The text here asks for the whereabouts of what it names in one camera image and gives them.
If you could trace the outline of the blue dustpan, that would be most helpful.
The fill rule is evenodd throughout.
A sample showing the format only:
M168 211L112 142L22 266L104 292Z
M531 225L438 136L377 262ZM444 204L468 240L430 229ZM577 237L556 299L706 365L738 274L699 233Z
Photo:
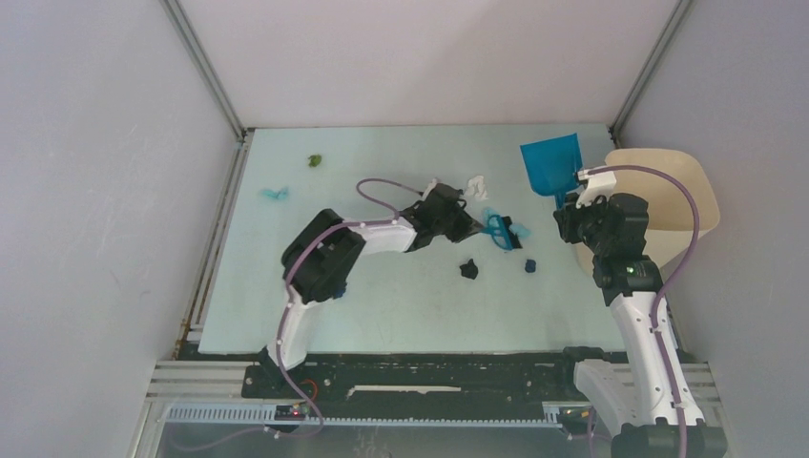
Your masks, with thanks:
M577 134L558 136L520 146L530 189L554 198L557 209L566 195L579 187L576 174L583 167Z

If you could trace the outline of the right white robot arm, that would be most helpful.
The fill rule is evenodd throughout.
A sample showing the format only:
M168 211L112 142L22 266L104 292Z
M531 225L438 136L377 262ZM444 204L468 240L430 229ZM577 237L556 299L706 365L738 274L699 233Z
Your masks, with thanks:
M553 214L561 239L593 253L593 280L626 347L632 386L623 385L606 361L559 367L558 392L585 395L612 436L613 457L723 457L721 427L707 425L674 348L660 271L645 255L648 203L629 194L579 204L565 196Z

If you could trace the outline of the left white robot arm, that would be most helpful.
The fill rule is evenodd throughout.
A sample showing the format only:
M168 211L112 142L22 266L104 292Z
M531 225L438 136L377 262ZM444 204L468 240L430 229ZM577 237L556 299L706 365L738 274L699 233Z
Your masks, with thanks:
M415 252L439 237L459 243L483 231L483 224L467 212L462 190L434 182L415 194L416 201L399 210L360 192L391 215L352 220L326 208L283 251L284 305L276 335L262 349L268 361L260 365L266 371L265 385L277 396L290 397L300 389L297 366L307 357L320 312L344 294L360 257Z

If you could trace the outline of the blue hand brush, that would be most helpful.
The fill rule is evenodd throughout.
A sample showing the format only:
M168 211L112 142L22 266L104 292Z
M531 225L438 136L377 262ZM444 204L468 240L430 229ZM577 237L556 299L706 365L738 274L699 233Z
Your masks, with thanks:
M511 224L515 223L511 217L502 216L490 207L483 210L482 217L484 224L482 233L489 235L499 248L504 251L523 248L521 239L516 238L509 231Z

